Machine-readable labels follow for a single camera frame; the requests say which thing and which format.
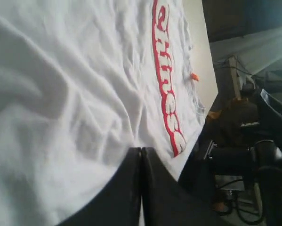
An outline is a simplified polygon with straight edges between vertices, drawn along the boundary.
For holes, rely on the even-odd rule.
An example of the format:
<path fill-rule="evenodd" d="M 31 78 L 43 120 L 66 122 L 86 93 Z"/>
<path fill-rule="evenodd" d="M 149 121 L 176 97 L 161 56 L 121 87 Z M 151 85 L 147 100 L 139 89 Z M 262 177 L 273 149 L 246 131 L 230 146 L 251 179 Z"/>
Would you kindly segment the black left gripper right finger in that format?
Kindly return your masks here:
<path fill-rule="evenodd" d="M 153 148 L 141 148 L 145 226 L 224 226 L 226 222 L 171 176 Z"/>

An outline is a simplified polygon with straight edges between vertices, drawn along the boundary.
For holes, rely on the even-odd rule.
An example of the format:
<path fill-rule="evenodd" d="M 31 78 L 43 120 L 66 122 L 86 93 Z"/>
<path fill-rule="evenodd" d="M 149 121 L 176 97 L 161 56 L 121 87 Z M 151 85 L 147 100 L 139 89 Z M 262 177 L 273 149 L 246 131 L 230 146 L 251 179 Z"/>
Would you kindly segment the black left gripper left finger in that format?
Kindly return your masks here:
<path fill-rule="evenodd" d="M 138 226 L 140 217 L 140 148 L 130 148 L 106 186 L 61 226 Z"/>

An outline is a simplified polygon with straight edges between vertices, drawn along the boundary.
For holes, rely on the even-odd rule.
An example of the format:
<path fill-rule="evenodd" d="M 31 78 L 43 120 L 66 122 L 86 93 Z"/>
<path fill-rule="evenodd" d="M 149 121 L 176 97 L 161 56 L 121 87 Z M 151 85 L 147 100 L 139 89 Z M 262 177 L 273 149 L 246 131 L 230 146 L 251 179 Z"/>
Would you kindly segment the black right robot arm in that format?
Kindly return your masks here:
<path fill-rule="evenodd" d="M 214 175 L 238 178 L 219 186 L 242 182 L 244 188 L 258 184 L 262 213 L 257 225 L 282 226 L 282 102 L 265 89 L 255 92 L 258 121 L 239 126 L 241 133 L 253 141 L 247 146 L 219 147 L 211 143 L 207 151 L 209 167 Z"/>

